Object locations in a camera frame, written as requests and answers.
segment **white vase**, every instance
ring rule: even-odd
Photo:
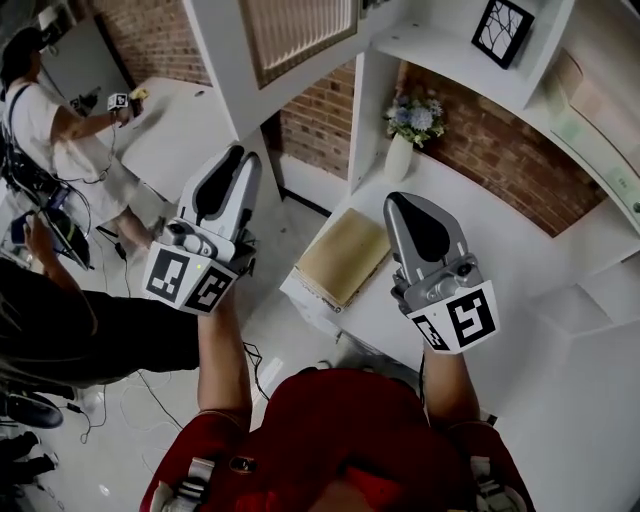
[[[384,163],[384,174],[391,183],[399,183],[407,175],[412,156],[413,144],[396,133]]]

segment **white t-shirt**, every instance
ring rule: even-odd
[[[17,84],[7,92],[5,126],[9,126],[13,97],[22,87],[24,84]],[[110,159],[109,148],[94,135],[52,145],[51,126],[61,107],[66,107],[62,97],[40,84],[31,84],[16,101],[11,127],[22,151],[54,176],[69,180],[86,197],[91,206],[91,225],[97,226],[122,213],[136,192],[138,179],[115,156]],[[104,180],[91,183],[100,177]],[[77,194],[70,194],[65,210],[87,226],[86,207]]]

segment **white table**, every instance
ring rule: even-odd
[[[394,190],[421,195],[451,213],[496,292],[502,330],[468,351],[466,358],[483,407],[500,415],[533,392],[562,361],[565,345],[555,331],[529,313],[527,298],[541,276],[553,275],[565,262],[551,237],[502,200],[440,162],[418,156],[414,161],[419,168],[399,184],[390,184],[380,165],[367,174],[355,193],[334,210],[316,240],[347,208],[384,225],[383,202]],[[345,331],[418,370],[422,337],[389,293],[397,267],[389,258],[340,314],[329,310],[292,274],[280,289],[310,323],[327,332]]]
[[[211,87],[152,77],[144,112],[116,128],[116,157],[170,202],[200,166],[234,141]],[[98,137],[111,146],[111,128]]]

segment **picture frame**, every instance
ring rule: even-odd
[[[509,0],[489,0],[471,43],[502,69],[522,46],[535,17]]]

